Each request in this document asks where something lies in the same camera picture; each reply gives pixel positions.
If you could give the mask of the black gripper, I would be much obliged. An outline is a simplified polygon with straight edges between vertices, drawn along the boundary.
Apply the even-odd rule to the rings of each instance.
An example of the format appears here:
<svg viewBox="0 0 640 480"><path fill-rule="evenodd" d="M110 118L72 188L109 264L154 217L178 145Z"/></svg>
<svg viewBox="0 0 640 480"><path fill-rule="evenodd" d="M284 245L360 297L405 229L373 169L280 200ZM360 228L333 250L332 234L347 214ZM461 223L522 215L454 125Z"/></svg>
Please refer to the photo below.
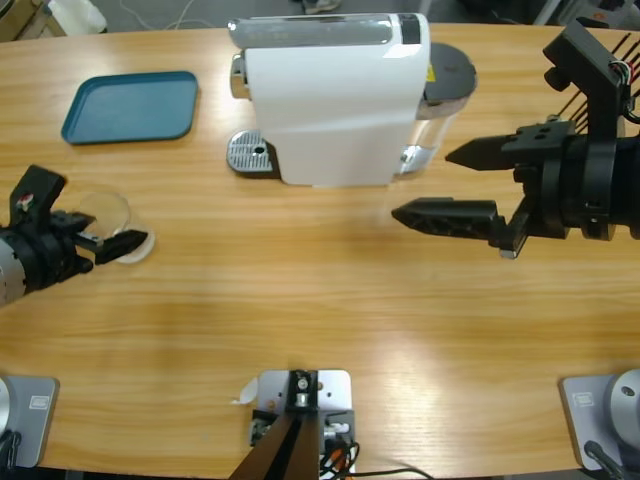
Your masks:
<svg viewBox="0 0 640 480"><path fill-rule="evenodd" d="M562 238L571 229L609 241L620 224L620 140L576 135L574 121L551 121L475 138L445 156L475 171L513 169L524 198L509 221L493 200L421 197L392 210L427 235L486 241L516 259L528 236Z"/></svg>
<svg viewBox="0 0 640 480"><path fill-rule="evenodd" d="M57 210L42 224L31 217L9 224L9 246L24 271L25 293L44 290L94 268L90 259L77 253L77 246L84 242L81 233L95 220L82 212ZM126 230L107 238L95 251L95 264L104 265L133 253L147 237L147 232Z"/></svg>

